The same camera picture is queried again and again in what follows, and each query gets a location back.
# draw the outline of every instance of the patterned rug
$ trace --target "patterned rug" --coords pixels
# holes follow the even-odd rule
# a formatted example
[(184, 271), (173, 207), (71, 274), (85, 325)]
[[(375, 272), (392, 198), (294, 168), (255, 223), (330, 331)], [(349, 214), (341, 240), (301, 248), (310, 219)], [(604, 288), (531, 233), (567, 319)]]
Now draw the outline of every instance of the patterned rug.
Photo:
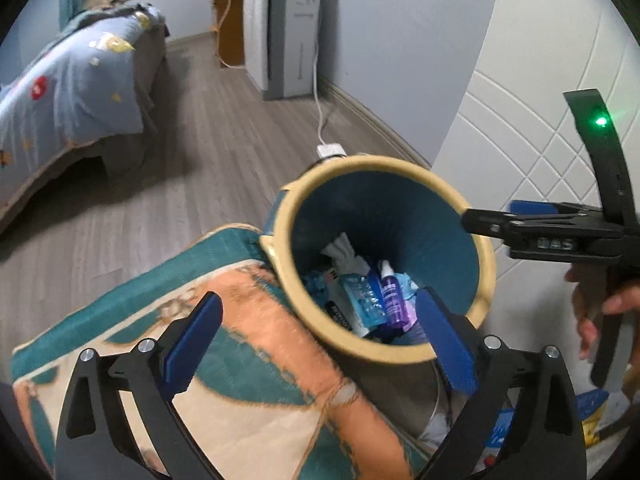
[[(222, 298), (223, 325), (174, 405), (226, 480), (257, 471), (264, 480), (409, 480), (423, 468), (423, 453), (292, 314), (259, 234), (239, 224), (220, 228), (15, 349), (20, 412), (51, 470), (78, 352), (126, 352), (141, 338), (158, 338), (208, 290)], [(147, 463), (162, 471), (132, 395), (122, 399)]]

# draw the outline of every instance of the purple spray bottle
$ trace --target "purple spray bottle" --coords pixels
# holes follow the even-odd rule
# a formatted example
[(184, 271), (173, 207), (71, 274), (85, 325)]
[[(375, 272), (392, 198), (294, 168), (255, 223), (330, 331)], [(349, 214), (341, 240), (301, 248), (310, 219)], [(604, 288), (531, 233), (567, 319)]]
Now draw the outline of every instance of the purple spray bottle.
[(388, 325), (392, 328), (401, 328), (409, 323), (409, 317), (404, 306), (400, 283), (394, 276), (394, 270), (388, 260), (380, 261), (380, 277)]

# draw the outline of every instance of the white wardrobe door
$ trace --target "white wardrobe door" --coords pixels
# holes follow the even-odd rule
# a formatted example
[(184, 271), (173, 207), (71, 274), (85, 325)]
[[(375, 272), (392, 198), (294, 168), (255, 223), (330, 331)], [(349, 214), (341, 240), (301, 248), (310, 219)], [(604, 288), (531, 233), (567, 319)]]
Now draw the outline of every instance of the white wardrobe door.
[[(473, 206), (514, 199), (599, 203), (562, 92), (598, 88), (640, 196), (640, 48), (610, 0), (496, 0), (476, 69), (433, 165)], [(494, 243), (498, 287), (486, 332), (513, 348), (558, 346), (590, 389), (563, 283), (565, 264), (518, 262)]]

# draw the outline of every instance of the hand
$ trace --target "hand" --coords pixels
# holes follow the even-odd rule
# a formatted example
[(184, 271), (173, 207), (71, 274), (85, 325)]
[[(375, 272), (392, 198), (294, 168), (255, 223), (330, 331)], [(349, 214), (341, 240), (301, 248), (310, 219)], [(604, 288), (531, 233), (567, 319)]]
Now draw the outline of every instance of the hand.
[[(571, 266), (564, 279), (570, 283), (578, 283), (574, 289), (572, 301), (574, 303), (574, 314), (577, 319), (577, 331), (580, 336), (580, 359), (589, 357), (589, 350), (594, 341), (598, 338), (598, 329), (593, 321), (587, 318), (586, 302), (580, 290), (578, 277), (580, 272), (576, 266)], [(602, 313), (622, 314), (631, 309), (640, 310), (640, 280), (626, 282), (613, 296), (607, 299), (602, 305)], [(630, 362), (635, 367), (640, 367), (640, 337), (636, 336), (636, 345), (631, 354)]]

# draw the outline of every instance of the white cable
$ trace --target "white cable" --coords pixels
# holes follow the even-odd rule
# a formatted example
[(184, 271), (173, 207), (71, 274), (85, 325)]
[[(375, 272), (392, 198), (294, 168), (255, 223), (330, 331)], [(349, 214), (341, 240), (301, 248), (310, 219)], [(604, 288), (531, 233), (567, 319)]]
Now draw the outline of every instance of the white cable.
[(216, 55), (218, 56), (220, 63), (228, 68), (244, 68), (244, 65), (229, 65), (229, 63), (220, 56), (220, 34), (222, 33), (222, 24), (225, 22), (225, 18), (228, 15), (229, 10), (231, 10), (231, 0), (227, 0), (225, 12), (222, 13), (222, 18), (220, 18), (220, 22), (217, 24), (218, 36), (216, 38)]
[(316, 33), (316, 56), (314, 57), (314, 100), (318, 107), (318, 140), (321, 144), (326, 145), (322, 138), (322, 129), (324, 128), (324, 115), (322, 114), (322, 107), (320, 105), (320, 99), (318, 98), (318, 53), (320, 52), (320, 24), (322, 23), (322, 8), (318, 7), (318, 32)]
[(436, 393), (436, 405), (433, 407), (433, 411), (431, 412), (431, 416), (429, 417), (429, 421), (427, 422), (427, 426), (429, 425), (429, 422), (432, 421), (433, 417), (436, 416), (436, 412), (438, 411), (438, 405), (440, 403), (440, 373), (438, 372), (438, 369), (436, 368), (435, 359), (433, 359), (431, 361), (431, 366), (433, 366), (433, 371), (434, 371), (435, 376), (436, 376), (436, 381), (438, 382), (438, 392)]

